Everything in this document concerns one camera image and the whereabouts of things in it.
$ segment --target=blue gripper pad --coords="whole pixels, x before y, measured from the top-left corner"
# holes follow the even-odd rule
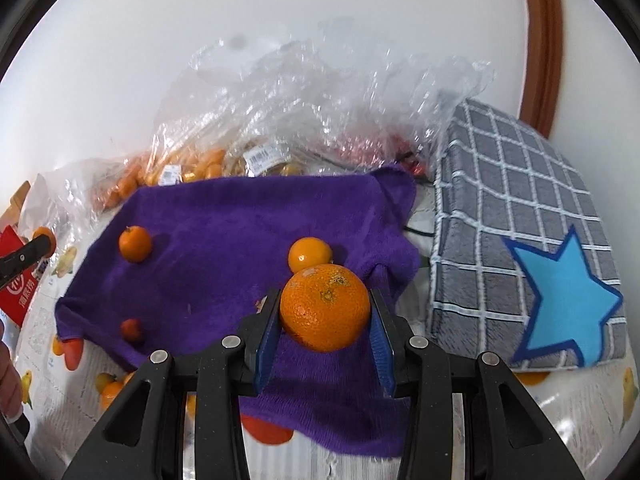
[[[271,376],[271,368],[273,367],[273,359],[278,348],[278,340],[280,339],[280,315],[277,308],[271,312],[271,318],[264,330],[264,335],[260,341],[260,346],[255,355],[255,391],[260,394],[263,388],[269,382]]]
[[[376,363],[378,380],[388,396],[393,396],[396,389],[394,377],[394,358],[385,329],[382,326],[380,314],[375,306],[371,309],[371,326],[369,329],[369,343]]]

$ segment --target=red box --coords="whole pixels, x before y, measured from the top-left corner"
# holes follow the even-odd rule
[[[7,256],[23,246],[11,226],[7,226],[0,234],[0,256]],[[38,280],[33,277],[31,269],[27,269],[0,290],[0,309],[20,328],[37,286]]]

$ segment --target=white wall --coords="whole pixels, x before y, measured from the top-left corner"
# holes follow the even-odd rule
[[[494,63],[482,98],[518,113],[526,0],[59,0],[0,82],[0,208],[24,179],[140,148],[170,82],[220,37],[351,15],[409,52]]]
[[[552,142],[584,176],[614,251],[640,356],[640,64],[593,0],[562,0],[564,68]]]

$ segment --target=gray checkered pillow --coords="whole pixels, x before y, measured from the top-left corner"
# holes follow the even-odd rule
[[[611,248],[580,175],[535,130],[489,106],[456,109],[436,168],[436,229],[427,334],[445,350],[507,362],[519,346],[533,291],[501,236],[554,252],[573,225],[592,273],[620,288]],[[605,326],[603,361],[624,357],[623,308]],[[575,368],[572,351],[514,370]]]

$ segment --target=clear plastic bag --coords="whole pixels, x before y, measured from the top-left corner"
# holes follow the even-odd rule
[[[487,63],[405,56],[347,19],[324,24],[316,40],[267,51],[277,44],[220,41],[194,56],[159,111],[148,186],[167,166],[176,182],[207,171],[334,174],[391,162],[428,172],[456,105],[493,76]],[[265,53],[251,63],[248,52]],[[222,162],[207,159],[212,150],[224,150]]]
[[[100,215],[115,208],[138,187],[140,156],[120,160],[91,158],[38,174],[18,222],[18,234],[31,238],[40,226],[52,229],[58,241],[56,259],[93,234]]]

